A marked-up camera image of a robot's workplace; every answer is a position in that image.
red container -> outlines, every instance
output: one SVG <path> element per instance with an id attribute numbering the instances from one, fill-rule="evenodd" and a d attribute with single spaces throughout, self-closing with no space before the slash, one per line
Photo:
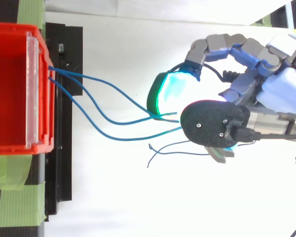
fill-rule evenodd
<path id="1" fill-rule="evenodd" d="M 54 148 L 55 73 L 36 26 L 0 23 L 0 155 Z"/>

blue wire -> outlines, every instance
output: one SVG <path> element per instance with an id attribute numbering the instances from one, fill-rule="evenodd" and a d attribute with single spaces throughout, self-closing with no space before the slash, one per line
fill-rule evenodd
<path id="1" fill-rule="evenodd" d="M 151 144 L 149 143 L 149 149 L 153 150 L 155 152 L 155 154 L 151 157 L 151 159 L 148 162 L 147 168 L 149 168 L 150 162 L 153 160 L 153 158 L 157 155 L 157 154 L 161 154 L 161 155 L 169 155 L 169 154 L 186 154 L 186 155 L 195 155 L 195 156 L 209 156 L 209 154 L 197 154 L 197 153 L 188 153 L 188 152 L 168 152 L 168 153 L 161 153 L 160 151 L 169 147 L 169 146 L 173 146 L 173 145 L 177 145 L 177 144 L 181 144 L 181 143 L 185 143 L 185 142 L 190 142 L 189 140 L 187 141 L 183 141 L 183 142 L 176 142 L 176 143 L 172 143 L 169 145 L 166 145 L 162 148 L 159 149 L 159 151 L 156 151 Z"/>
<path id="2" fill-rule="evenodd" d="M 156 119 L 156 118 L 160 118 L 162 116 L 167 116 L 167 115 L 176 115 L 177 113 L 167 113 L 167 114 L 163 114 L 163 115 L 152 115 L 148 118 L 143 118 L 143 119 L 139 119 L 139 120 L 135 120 L 135 121 L 132 121 L 132 122 L 116 122 L 112 119 L 110 119 L 109 117 L 107 117 L 103 111 L 101 110 L 101 108 L 99 107 L 99 105 L 97 104 L 97 102 L 95 101 L 95 99 L 93 98 L 93 96 L 90 94 L 90 92 L 87 90 L 87 88 L 85 88 L 83 86 L 83 84 L 81 84 L 76 78 L 73 78 L 69 75 L 67 75 L 66 73 L 61 73 L 61 72 L 58 72 L 59 74 L 67 77 L 68 79 L 74 81 L 75 83 L 77 83 L 84 91 L 85 93 L 89 96 L 89 98 L 92 100 L 93 104 L 95 105 L 95 107 L 98 109 L 98 111 L 100 112 L 100 114 L 109 122 L 113 123 L 113 124 L 116 124 L 116 125 L 131 125 L 131 124 L 136 124 L 136 123 L 139 123 L 139 122 L 143 122 L 143 121 L 147 121 L 147 120 L 150 120 L 150 119 Z"/>
<path id="3" fill-rule="evenodd" d="M 52 71 L 56 71 L 58 73 L 65 73 L 68 75 L 72 75 L 72 76 L 77 76 L 77 77 L 81 77 L 81 78 L 87 78 L 87 79 L 91 79 L 91 80 L 95 80 L 101 83 L 104 83 L 106 85 L 109 85 L 111 87 L 113 87 L 115 90 L 117 90 L 119 93 L 121 93 L 123 96 L 125 96 L 130 102 L 132 102 L 134 105 L 136 105 L 139 109 L 141 109 L 142 111 L 146 112 L 147 114 L 149 114 L 150 116 L 155 115 L 154 113 L 146 110 L 144 107 L 142 107 L 140 104 L 138 104 L 136 101 L 134 101 L 132 98 L 130 98 L 125 92 L 123 92 L 121 89 L 119 89 L 117 86 L 113 85 L 112 83 L 109 83 L 108 81 L 105 80 L 101 80 L 101 79 L 97 79 L 97 78 L 93 78 L 93 77 L 89 77 L 89 76 L 85 76 L 79 73 L 73 73 L 73 72 L 69 72 L 66 70 L 62 70 L 62 69 L 58 69 L 58 68 L 54 68 L 49 66 L 49 70 Z M 167 121 L 167 122 L 175 122 L 175 123 L 180 123 L 177 120 L 170 120 L 170 119 L 164 119 L 164 118 L 160 118 L 162 121 Z"/>
<path id="4" fill-rule="evenodd" d="M 63 86 L 61 86 L 57 81 L 55 81 L 53 78 L 51 77 L 48 77 L 48 79 L 54 83 L 56 86 L 58 86 L 71 100 L 72 102 L 74 102 L 75 105 L 77 105 L 77 107 L 83 112 L 83 114 L 86 116 L 86 118 L 90 121 L 90 123 L 95 127 L 96 130 L 98 130 L 98 132 L 100 132 L 103 136 L 109 138 L 109 139 L 112 139 L 112 140 L 115 140 L 115 141 L 124 141 L 124 142 L 131 142 L 131 141 L 142 141 L 142 140 L 148 140 L 148 139 L 151 139 L 151 138 L 155 138 L 155 137 L 159 137 L 159 136 L 162 136 L 162 135 L 165 135 L 165 134 L 168 134 L 170 132 L 174 132 L 174 131 L 177 131 L 177 130 L 180 130 L 182 129 L 181 127 L 177 127 L 177 128 L 174 128 L 174 129 L 171 129 L 169 131 L 165 131 L 165 132 L 161 132 L 161 133 L 158 133 L 156 135 L 153 135 L 153 136 L 148 136 L 148 137 L 139 137 L 139 138 L 116 138 L 116 137 L 112 137 L 112 136 L 109 136 L 107 135 L 105 132 L 103 132 L 95 123 L 94 121 L 92 120 L 92 118 L 88 115 L 88 113 L 83 109 L 83 107 L 70 95 L 70 93 L 63 88 Z"/>

white wall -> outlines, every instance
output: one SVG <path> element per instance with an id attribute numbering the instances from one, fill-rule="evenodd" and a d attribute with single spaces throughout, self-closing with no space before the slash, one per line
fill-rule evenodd
<path id="1" fill-rule="evenodd" d="M 284 30 L 171 23 L 48 13 L 48 22 L 83 26 L 83 71 L 122 88 L 140 104 L 155 76 L 182 62 L 191 43 L 215 33 L 243 33 L 266 44 Z M 232 58 L 211 63 L 243 71 Z M 112 119 L 146 116 L 111 88 L 84 80 Z M 207 98 L 228 85 L 203 70 Z M 176 127 L 149 121 L 118 127 L 107 123 L 84 95 L 76 98 L 96 124 L 118 137 L 139 137 Z M 142 142 L 116 142 L 100 135 L 73 109 L 73 201 L 60 204 L 46 223 L 46 237 L 287 237 L 296 228 L 296 143 L 258 142 L 241 147 L 227 164 L 210 157 L 153 155 L 185 140 L 183 132 Z M 203 153 L 185 144 L 167 151 Z"/>
<path id="2" fill-rule="evenodd" d="M 291 0 L 46 0 L 48 11 L 250 25 Z"/>

metal bolt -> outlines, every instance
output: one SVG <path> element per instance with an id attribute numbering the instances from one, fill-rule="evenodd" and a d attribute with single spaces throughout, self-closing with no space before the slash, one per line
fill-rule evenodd
<path id="1" fill-rule="evenodd" d="M 64 44 L 63 43 L 60 43 L 59 45 L 58 45 L 58 52 L 59 53 L 64 53 Z"/>

black foam pad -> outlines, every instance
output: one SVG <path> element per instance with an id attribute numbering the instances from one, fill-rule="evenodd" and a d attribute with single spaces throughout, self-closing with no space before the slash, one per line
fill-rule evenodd
<path id="1" fill-rule="evenodd" d="M 199 145 L 216 148 L 228 148 L 236 141 L 220 137 L 226 132 L 230 122 L 246 126 L 250 111 L 244 106 L 230 102 L 202 100 L 188 105 L 181 114 L 181 126 L 186 137 Z"/>

